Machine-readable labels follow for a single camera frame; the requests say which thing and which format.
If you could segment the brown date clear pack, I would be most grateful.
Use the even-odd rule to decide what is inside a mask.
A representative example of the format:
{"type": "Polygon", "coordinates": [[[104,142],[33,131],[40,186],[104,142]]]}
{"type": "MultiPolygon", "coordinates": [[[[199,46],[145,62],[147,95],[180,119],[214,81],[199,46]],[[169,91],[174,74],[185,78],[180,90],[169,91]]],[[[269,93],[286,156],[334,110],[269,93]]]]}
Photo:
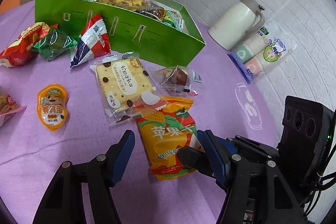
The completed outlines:
{"type": "Polygon", "coordinates": [[[177,65],[156,69],[152,76],[161,88],[173,97],[196,97],[204,89],[201,76],[189,67],[177,65]]]}

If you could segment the red white blue pack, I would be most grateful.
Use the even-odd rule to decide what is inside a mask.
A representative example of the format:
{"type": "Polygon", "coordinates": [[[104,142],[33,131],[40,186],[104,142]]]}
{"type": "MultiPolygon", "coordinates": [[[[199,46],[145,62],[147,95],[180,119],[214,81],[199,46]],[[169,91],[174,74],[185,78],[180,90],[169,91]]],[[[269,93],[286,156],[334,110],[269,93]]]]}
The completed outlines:
{"type": "Polygon", "coordinates": [[[70,68],[110,52],[109,35],[100,14],[93,16],[80,34],[79,41],[71,53],[70,68]]]}

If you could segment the paper cups pack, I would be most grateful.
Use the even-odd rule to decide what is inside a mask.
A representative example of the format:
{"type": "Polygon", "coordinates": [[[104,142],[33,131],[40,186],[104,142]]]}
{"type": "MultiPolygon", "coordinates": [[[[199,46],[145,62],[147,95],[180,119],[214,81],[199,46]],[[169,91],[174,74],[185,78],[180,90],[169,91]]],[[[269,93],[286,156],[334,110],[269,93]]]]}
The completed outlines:
{"type": "Polygon", "coordinates": [[[271,71],[297,47],[284,24],[272,20],[228,53],[248,84],[271,71]]]}

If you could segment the green cardboard box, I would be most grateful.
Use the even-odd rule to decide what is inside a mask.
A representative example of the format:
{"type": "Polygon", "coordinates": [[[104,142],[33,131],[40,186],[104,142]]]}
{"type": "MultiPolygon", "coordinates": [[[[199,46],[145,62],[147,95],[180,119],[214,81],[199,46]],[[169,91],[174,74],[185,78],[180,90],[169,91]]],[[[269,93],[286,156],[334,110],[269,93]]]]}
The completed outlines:
{"type": "Polygon", "coordinates": [[[112,50],[138,52],[144,60],[171,67],[187,66],[206,46],[202,34],[184,5],[173,0],[154,0],[180,13],[183,30],[121,7],[91,0],[35,0],[35,21],[78,37],[88,20],[100,14],[112,50]]]}

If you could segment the white thermos jug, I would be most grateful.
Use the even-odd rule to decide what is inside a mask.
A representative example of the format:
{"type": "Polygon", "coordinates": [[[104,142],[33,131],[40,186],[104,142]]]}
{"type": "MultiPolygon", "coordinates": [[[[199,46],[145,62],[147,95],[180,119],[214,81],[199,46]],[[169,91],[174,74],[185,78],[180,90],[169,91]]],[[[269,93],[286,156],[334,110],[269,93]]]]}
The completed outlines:
{"type": "Polygon", "coordinates": [[[242,38],[254,34],[264,26],[264,10],[264,6],[255,0],[240,0],[209,28],[209,36],[230,51],[242,38]]]}

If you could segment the orange dried apple bag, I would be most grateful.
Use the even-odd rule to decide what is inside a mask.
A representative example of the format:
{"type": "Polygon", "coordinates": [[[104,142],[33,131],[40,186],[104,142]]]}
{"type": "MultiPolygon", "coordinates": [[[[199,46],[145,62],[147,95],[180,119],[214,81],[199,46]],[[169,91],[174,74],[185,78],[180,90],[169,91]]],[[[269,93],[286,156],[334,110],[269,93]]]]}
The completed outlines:
{"type": "Polygon", "coordinates": [[[178,152],[186,147],[203,149],[197,138],[196,123],[189,114],[194,100],[168,96],[164,99],[166,107],[136,122],[151,173],[158,180],[173,180],[195,171],[178,159],[178,152]]]}

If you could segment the purple tablecloth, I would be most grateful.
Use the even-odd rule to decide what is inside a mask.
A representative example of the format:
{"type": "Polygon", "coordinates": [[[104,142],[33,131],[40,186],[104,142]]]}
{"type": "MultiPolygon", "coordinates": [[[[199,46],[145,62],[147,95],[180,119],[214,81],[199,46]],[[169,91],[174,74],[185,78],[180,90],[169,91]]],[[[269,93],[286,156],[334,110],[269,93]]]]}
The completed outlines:
{"type": "MultiPolygon", "coordinates": [[[[190,114],[198,129],[223,138],[244,136],[274,145],[274,118],[256,85],[247,85],[217,43],[207,39],[191,68],[204,88],[190,114]]],[[[87,162],[117,143],[135,121],[110,126],[94,73],[88,64],[70,69],[70,57],[36,58],[18,68],[1,68],[1,86],[25,111],[1,127],[1,197],[18,223],[31,223],[41,198],[62,162],[87,162]],[[50,131],[37,116],[37,94],[53,83],[69,95],[66,124],[50,131]]],[[[215,223],[225,194],[198,172],[159,181],[150,172],[140,137],[112,196],[123,223],[215,223]]]]}

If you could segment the green blue snack pack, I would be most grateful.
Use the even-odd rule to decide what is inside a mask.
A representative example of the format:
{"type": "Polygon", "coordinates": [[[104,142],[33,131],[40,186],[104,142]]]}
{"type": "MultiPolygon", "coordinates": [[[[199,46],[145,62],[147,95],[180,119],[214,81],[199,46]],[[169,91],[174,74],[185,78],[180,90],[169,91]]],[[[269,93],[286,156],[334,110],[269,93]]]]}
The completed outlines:
{"type": "Polygon", "coordinates": [[[183,20],[181,14],[178,11],[172,10],[164,11],[162,22],[180,31],[183,30],[185,24],[185,21],[183,20]]]}

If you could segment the orange quail egg pack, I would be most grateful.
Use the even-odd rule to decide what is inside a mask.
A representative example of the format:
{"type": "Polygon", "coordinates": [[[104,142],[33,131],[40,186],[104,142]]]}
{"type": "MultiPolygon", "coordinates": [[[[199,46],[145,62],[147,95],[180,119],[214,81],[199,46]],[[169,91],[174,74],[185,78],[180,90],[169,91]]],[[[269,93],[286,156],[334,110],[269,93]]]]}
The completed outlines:
{"type": "Polygon", "coordinates": [[[37,115],[46,128],[56,131],[61,128],[68,116],[66,103],[68,93],[64,86],[53,83],[38,92],[37,115]]]}

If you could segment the red snack bag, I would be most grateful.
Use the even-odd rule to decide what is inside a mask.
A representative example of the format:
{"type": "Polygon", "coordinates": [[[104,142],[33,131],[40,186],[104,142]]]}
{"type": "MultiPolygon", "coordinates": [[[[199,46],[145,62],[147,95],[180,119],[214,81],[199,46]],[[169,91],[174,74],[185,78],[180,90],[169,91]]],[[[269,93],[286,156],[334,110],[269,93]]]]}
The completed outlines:
{"type": "Polygon", "coordinates": [[[32,50],[33,46],[48,34],[51,27],[58,28],[58,24],[49,26],[44,22],[37,22],[25,29],[17,40],[1,52],[1,65],[13,68],[28,63],[37,55],[32,50]]]}

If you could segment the dark green snack pack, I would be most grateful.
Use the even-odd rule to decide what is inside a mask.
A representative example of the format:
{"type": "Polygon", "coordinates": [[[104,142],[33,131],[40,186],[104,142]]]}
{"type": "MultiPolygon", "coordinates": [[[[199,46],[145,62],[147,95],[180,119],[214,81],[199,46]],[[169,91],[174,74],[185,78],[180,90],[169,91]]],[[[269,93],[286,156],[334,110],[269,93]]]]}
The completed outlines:
{"type": "Polygon", "coordinates": [[[33,45],[32,51],[37,52],[45,60],[52,61],[61,54],[69,52],[76,45],[75,39],[59,29],[51,27],[46,36],[33,45]]]}

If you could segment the cracker clear pack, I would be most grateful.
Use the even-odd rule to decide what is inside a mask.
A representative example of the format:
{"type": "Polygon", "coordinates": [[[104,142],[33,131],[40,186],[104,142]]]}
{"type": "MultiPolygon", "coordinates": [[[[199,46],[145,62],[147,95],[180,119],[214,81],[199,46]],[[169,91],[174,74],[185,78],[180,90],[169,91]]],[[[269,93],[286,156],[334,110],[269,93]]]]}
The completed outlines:
{"type": "Polygon", "coordinates": [[[110,126],[154,114],[167,105],[139,53],[109,54],[90,61],[110,126]]]}

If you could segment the pink snack pack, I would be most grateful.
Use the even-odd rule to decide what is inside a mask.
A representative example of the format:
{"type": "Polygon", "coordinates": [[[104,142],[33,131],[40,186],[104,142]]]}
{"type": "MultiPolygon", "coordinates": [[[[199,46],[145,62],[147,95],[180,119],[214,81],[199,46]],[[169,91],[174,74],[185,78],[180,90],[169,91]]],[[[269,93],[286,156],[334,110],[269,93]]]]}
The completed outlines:
{"type": "Polygon", "coordinates": [[[18,102],[10,94],[7,94],[2,90],[2,87],[0,101],[0,127],[2,127],[14,114],[27,108],[27,106],[18,104],[18,102]]]}

